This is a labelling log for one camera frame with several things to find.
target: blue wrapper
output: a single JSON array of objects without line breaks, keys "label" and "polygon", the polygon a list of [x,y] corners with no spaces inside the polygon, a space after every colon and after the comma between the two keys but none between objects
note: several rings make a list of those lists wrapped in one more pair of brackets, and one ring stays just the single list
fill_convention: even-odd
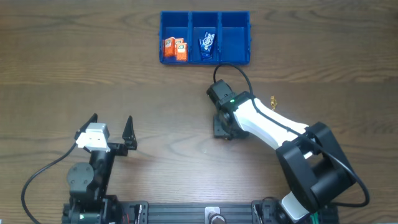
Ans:
[{"label": "blue wrapper", "polygon": [[202,60],[209,60],[212,58],[211,50],[214,44],[216,34],[206,32],[203,40],[199,39],[200,53]]}]

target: cable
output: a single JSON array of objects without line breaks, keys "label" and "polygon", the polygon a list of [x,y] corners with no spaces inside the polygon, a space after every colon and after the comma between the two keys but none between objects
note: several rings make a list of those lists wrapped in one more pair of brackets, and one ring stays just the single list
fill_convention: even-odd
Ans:
[{"label": "cable", "polygon": [[316,149],[318,149],[319,151],[321,151],[322,153],[326,154],[330,159],[333,159],[335,162],[337,162],[345,171],[347,171],[347,173],[352,176],[353,179],[355,179],[355,181],[357,181],[357,183],[359,184],[359,186],[362,188],[362,191],[364,193],[365,196],[365,201],[362,203],[342,203],[342,202],[332,202],[332,204],[337,205],[337,206],[342,206],[342,207],[352,207],[352,208],[359,208],[359,207],[365,207],[367,204],[369,204],[370,202],[370,195],[369,195],[369,191],[366,188],[365,184],[362,182],[362,180],[358,177],[358,175],[355,174],[355,172],[353,170],[351,170],[350,168],[348,168],[346,165],[344,165],[339,159],[337,159],[336,157],[332,156],[329,152],[326,152],[323,147],[321,147],[320,145],[318,145],[317,143],[313,142],[311,139],[307,138],[306,136],[304,136],[303,134],[300,134],[298,132],[296,132],[295,130],[291,129],[290,127],[287,127],[281,123],[279,123],[278,121],[270,118],[269,116],[267,116],[266,114],[264,114],[257,106],[256,106],[256,102],[254,102],[254,94],[253,94],[253,88],[251,86],[250,80],[248,78],[248,76],[245,74],[245,72],[243,70],[241,70],[239,67],[230,64],[230,63],[221,63],[219,65],[216,66],[216,68],[214,69],[214,73],[213,73],[213,81],[214,83],[216,83],[216,72],[218,70],[218,68],[220,68],[223,65],[229,65],[232,66],[234,68],[236,68],[238,71],[241,72],[241,74],[243,75],[244,79],[246,79],[246,82],[248,83],[249,86],[249,91],[250,91],[250,96],[251,96],[251,102],[253,104],[254,109],[257,111],[257,113],[259,113],[261,116],[265,117],[266,119],[268,119],[269,121],[272,121],[274,124],[280,126],[281,128],[286,129],[286,131],[291,132],[295,135],[298,136],[299,139],[310,143],[312,145],[314,145],[316,147]]},{"label": "cable", "polygon": [[62,159],[64,159],[65,157],[67,157],[72,150],[76,147],[76,143],[73,143],[73,146],[61,157],[59,157],[57,160],[51,162],[50,164],[48,164],[47,166],[41,168],[39,171],[37,171],[35,174],[32,175],[32,177],[30,177],[25,185],[24,188],[22,188],[22,193],[21,193],[21,202],[22,202],[22,206],[24,207],[24,210],[26,212],[26,215],[35,223],[35,224],[40,224],[39,221],[37,221],[37,219],[35,219],[35,217],[33,217],[33,215],[31,214],[31,212],[29,211],[29,209],[26,206],[26,202],[25,202],[25,193],[26,193],[26,189],[27,186],[32,182],[32,180],[37,177],[39,174],[41,174],[43,171],[47,170],[48,168],[52,167],[54,164],[56,164],[57,162],[61,161]]}]

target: wood grain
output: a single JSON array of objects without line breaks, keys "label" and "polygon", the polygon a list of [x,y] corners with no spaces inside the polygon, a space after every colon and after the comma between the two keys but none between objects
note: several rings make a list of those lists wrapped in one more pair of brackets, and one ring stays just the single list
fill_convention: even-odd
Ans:
[{"label": "wood grain", "polygon": [[[329,125],[371,193],[341,223],[398,222],[396,1],[0,1],[0,219],[30,223],[24,182],[61,156],[93,113],[138,150],[117,158],[109,194],[149,202],[250,202],[289,192],[274,151],[251,136],[213,139],[213,67],[159,63],[161,10],[250,10],[257,97],[295,121]],[[219,77],[246,89],[238,72]],[[31,183],[27,203],[60,223],[75,150]],[[354,186],[337,200],[362,201]]]}]

